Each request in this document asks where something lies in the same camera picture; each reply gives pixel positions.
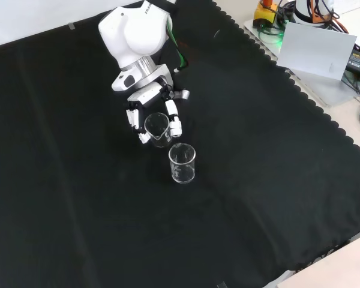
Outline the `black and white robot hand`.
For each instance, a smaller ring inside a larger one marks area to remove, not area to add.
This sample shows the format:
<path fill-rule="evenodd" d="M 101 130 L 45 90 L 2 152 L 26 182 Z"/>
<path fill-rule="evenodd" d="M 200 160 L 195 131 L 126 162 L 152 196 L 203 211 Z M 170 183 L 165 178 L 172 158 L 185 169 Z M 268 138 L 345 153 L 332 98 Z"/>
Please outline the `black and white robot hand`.
<path fill-rule="evenodd" d="M 143 110 L 157 100 L 164 102 L 169 118 L 170 136 L 180 137 L 182 135 L 182 123 L 175 100 L 188 99 L 190 92 L 185 89 L 174 90 L 173 80 L 167 65 L 149 66 L 148 68 L 129 65 L 122 68 L 112 83 L 112 89 L 121 92 L 130 88 L 134 88 L 135 91 L 127 98 L 126 114 L 129 125 L 143 144 L 153 138 L 144 127 Z"/>

